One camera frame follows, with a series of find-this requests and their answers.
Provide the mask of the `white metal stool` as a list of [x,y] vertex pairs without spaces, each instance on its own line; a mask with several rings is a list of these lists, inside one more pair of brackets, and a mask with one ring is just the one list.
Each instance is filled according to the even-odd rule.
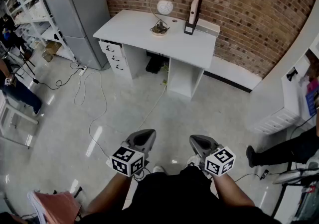
[[0,141],[7,141],[30,149],[29,143],[20,143],[18,141],[4,137],[6,130],[10,128],[10,126],[14,127],[15,129],[17,128],[18,117],[25,119],[32,124],[39,124],[39,121],[24,114],[18,108],[13,106],[10,103],[8,96],[2,91],[0,91]]

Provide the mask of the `grey refrigerator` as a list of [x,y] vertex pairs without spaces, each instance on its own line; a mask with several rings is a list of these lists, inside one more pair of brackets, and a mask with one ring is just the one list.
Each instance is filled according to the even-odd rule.
[[75,60],[102,70],[108,59],[93,35],[109,19],[106,0],[46,0]]

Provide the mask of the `black plastic box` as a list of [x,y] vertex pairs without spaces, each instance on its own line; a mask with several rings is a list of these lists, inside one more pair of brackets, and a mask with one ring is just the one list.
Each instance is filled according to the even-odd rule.
[[167,62],[169,62],[169,58],[160,55],[153,55],[146,66],[146,71],[152,74],[157,74],[162,66]]

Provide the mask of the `white shelving rack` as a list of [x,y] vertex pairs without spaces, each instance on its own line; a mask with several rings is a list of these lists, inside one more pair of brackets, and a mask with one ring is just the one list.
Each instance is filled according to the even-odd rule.
[[62,31],[59,29],[53,12],[46,0],[0,0],[4,12],[13,20],[18,36],[30,42],[32,48],[40,42],[46,46],[50,42],[57,43],[56,55],[75,61],[74,54],[68,47]]

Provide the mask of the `white globe arc lamp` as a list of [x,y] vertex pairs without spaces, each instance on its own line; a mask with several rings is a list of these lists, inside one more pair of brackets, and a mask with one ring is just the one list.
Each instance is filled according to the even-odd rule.
[[[163,19],[159,18],[157,14],[155,14],[152,10],[152,2],[149,2],[149,9],[151,14],[157,19],[155,25],[150,29],[151,33],[155,36],[164,36],[170,27],[168,24],[163,21]],[[173,11],[173,3],[170,0],[159,0],[156,5],[157,12],[161,15],[169,15]]]

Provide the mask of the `black tripod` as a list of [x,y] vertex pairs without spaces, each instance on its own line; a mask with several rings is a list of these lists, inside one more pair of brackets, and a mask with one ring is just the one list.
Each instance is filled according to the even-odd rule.
[[11,47],[7,51],[7,58],[13,62],[13,73],[18,75],[23,79],[22,74],[19,74],[18,71],[20,69],[23,70],[23,73],[31,76],[32,78],[35,76],[33,68],[35,65],[31,62],[30,58],[32,57],[31,49],[27,44],[22,44],[20,48],[16,46]]

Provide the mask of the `pink chair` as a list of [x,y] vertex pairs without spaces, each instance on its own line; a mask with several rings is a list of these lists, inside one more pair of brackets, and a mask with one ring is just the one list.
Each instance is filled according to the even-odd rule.
[[36,191],[27,193],[40,224],[75,224],[81,205],[66,191],[44,194]]

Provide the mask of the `person's right white shoe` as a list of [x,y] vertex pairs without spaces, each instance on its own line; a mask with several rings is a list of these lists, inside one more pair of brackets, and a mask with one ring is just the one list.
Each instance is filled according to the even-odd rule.
[[200,157],[198,155],[191,156],[187,161],[187,166],[199,166],[200,165]]

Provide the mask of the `blue book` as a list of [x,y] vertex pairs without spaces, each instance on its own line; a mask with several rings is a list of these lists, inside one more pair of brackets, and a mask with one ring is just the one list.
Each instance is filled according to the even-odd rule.
[[315,107],[315,98],[319,96],[318,91],[312,91],[306,94],[306,102],[309,110],[309,115],[314,116],[317,113],[317,109]]

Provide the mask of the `white cabinet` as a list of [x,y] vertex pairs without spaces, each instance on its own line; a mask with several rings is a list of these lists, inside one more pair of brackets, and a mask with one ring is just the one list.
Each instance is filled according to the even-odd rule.
[[305,75],[311,64],[307,51],[319,58],[319,39],[289,50],[250,93],[246,116],[246,127],[250,131],[269,135],[301,122],[306,122],[307,127],[314,125],[306,100]]

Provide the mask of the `white flat box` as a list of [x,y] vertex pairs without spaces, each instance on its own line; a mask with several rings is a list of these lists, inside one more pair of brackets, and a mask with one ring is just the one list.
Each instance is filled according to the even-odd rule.
[[201,31],[210,35],[213,35],[214,37],[218,37],[220,33],[220,26],[214,23],[211,23],[209,21],[199,19],[197,21],[195,29],[197,31]]

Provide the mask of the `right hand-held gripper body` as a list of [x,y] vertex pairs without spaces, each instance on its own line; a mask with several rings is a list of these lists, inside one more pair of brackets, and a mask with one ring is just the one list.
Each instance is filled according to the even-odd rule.
[[235,163],[236,155],[229,147],[217,147],[216,149],[204,153],[199,162],[199,168],[213,176],[223,176],[229,172]]

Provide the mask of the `person's left forearm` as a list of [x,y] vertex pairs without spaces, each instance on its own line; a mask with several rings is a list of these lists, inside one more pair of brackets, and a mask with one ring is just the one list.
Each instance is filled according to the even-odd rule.
[[122,210],[131,181],[131,177],[117,173],[88,205],[86,215]]

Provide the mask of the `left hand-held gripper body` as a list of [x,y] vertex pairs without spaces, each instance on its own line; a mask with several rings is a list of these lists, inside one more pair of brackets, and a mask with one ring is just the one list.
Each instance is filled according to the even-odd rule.
[[109,166],[127,177],[139,175],[149,164],[149,151],[133,145],[133,137],[128,137],[109,158]]

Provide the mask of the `brown cardboard box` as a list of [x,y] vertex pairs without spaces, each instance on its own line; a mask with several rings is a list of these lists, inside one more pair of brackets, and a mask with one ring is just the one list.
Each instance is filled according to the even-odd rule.
[[62,46],[61,43],[55,41],[49,41],[48,44],[45,46],[44,51],[42,53],[42,58],[46,62],[51,62],[53,56],[57,53],[59,48]]

